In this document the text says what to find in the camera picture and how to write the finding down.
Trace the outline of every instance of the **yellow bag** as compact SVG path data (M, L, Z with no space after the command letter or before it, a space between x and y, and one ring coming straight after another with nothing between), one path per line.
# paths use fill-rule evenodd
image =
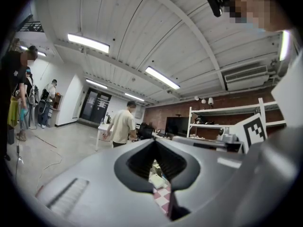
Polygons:
M18 100L11 96L10 105L9 105L9 116L8 116L8 125L15 127L18 120Z

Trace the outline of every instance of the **black shirt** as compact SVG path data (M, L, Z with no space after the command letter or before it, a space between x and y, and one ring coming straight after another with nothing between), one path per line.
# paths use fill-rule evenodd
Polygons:
M20 62L21 53L10 51L1 59L1 78L9 83L9 91L12 94L18 83L26 81L26 66L22 66Z

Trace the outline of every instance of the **glass door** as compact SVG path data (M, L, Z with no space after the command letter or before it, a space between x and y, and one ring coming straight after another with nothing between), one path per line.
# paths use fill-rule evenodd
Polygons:
M80 118L100 124L105 118L110 98L111 95L90 88L82 106Z

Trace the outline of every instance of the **railing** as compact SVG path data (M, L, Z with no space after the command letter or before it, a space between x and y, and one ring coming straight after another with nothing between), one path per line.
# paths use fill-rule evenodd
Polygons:
M20 32L42 32L44 33L44 30L42 28L42 25L39 21L37 22L26 22L20 29Z

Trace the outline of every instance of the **brick wall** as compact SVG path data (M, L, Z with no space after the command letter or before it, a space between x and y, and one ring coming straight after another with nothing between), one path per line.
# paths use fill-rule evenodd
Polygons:
M265 88L262 90L231 94L226 96L214 97L214 108L226 108L226 107L236 107L236 106L246 106L251 104L258 104L258 99L263 98L264 103L274 101L271 92L272 88ZM208 104L202 104L201 100L199 101L190 101L174 105L166 105L159 107L147 108L145 110L143 122L149 124L152 122L153 126L160 129L165 129L166 118L167 117L177 117L176 114L181 114L181 117L188 117L189 107L192 107L192 110L200 110L202 107L209 109ZM218 124L236 124L253 114L238 114L238 115L224 115L224 116L208 116L207 119L214 121ZM280 110L273 110L266 112L267 122L274 122L283 120ZM281 127L270 127L267 128L267 133L271 134ZM197 135L199 137L204 137L206 139L214 140L218 135L218 129L197 129ZM195 133L196 129L192 129L190 133Z

